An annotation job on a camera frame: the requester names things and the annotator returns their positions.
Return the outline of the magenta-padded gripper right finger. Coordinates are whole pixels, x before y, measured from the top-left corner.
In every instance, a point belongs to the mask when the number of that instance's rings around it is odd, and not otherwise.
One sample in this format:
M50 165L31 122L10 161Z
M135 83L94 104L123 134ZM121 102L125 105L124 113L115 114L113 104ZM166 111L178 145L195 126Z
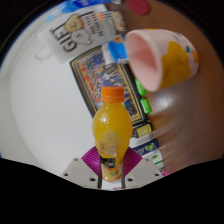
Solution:
M123 158L121 186L123 189L140 188L163 177L156 165L129 148Z

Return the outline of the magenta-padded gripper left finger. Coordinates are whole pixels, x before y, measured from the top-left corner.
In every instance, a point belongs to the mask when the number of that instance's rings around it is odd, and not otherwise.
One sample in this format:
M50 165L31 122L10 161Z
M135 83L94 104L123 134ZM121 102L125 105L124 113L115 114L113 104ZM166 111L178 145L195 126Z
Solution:
M97 149L93 147L81 158L73 158L61 177L84 188L100 189L101 165Z

